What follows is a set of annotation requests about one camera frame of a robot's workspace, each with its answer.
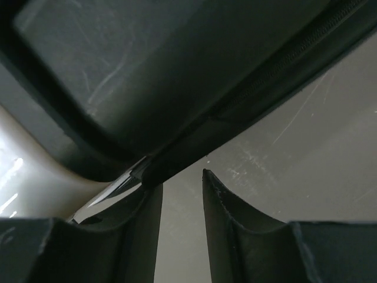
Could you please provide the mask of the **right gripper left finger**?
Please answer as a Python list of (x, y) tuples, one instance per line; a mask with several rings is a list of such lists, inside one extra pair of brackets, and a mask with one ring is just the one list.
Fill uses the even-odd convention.
[(70, 224), (85, 250), (68, 282), (153, 282), (163, 185), (141, 185), (109, 208)]

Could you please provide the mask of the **black and white suitcase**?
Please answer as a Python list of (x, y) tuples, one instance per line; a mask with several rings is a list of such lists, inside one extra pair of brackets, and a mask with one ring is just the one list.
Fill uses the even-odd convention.
[(1, 216), (166, 180), (375, 29), (375, 1), (2, 1)]

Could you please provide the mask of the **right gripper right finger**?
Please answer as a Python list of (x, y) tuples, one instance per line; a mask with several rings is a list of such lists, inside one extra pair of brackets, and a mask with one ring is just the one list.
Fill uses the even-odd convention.
[(286, 224), (231, 192), (203, 170), (203, 205), (212, 282), (283, 282)]

